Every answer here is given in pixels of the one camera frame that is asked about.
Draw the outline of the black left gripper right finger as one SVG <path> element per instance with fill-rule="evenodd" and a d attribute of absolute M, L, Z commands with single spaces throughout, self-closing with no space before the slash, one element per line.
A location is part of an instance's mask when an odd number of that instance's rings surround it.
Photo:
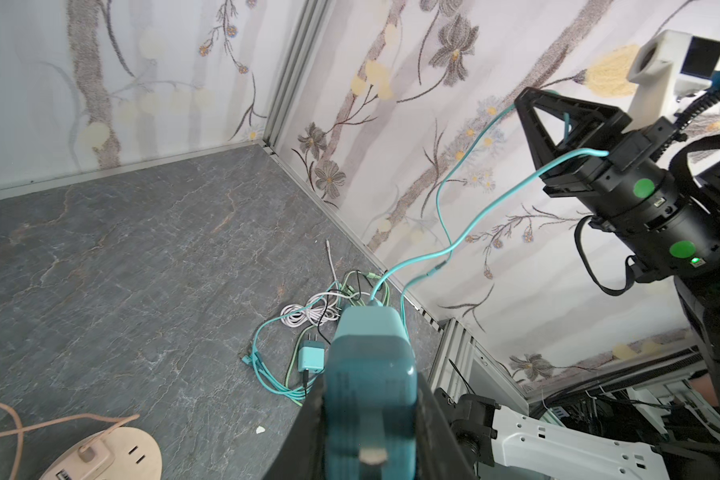
<path fill-rule="evenodd" d="M 447 395 L 433 391 L 425 376 L 419 373 L 415 414 L 416 479 L 476 479 L 451 430 L 451 412 Z"/>

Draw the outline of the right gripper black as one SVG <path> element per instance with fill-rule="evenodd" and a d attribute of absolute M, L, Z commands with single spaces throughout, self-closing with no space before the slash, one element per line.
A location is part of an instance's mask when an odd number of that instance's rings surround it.
<path fill-rule="evenodd" d="M 623 240 L 696 238 L 696 207 L 654 160 L 672 122 L 624 133 L 631 118 L 616 106 L 531 87 L 514 106 L 548 196 L 579 200 Z"/>

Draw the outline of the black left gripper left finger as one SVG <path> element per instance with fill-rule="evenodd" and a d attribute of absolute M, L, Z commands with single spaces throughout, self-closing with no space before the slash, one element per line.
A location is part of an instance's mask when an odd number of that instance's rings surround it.
<path fill-rule="evenodd" d="M 324 378 L 320 375 L 307 394 L 279 453 L 263 476 L 265 480 L 325 478 L 326 416 L 323 395 Z"/>

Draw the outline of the pink charger plug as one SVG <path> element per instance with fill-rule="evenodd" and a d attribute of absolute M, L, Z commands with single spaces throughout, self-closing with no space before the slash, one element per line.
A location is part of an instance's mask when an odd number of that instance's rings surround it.
<path fill-rule="evenodd" d="M 90 446 L 70 448 L 46 472 L 44 479 L 85 480 L 95 479 L 115 460 L 114 453 L 101 440 Z"/>

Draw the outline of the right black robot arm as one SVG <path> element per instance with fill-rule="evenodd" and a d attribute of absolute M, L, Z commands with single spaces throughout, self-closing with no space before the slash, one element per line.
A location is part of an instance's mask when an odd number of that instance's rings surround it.
<path fill-rule="evenodd" d="M 514 107 L 545 193 L 580 201 L 582 226 L 630 250 L 626 285 L 673 279 L 720 406 L 720 134 L 686 135 L 718 103 L 714 72 L 675 119 L 640 128 L 629 128 L 631 115 L 617 107 L 537 88 Z"/>

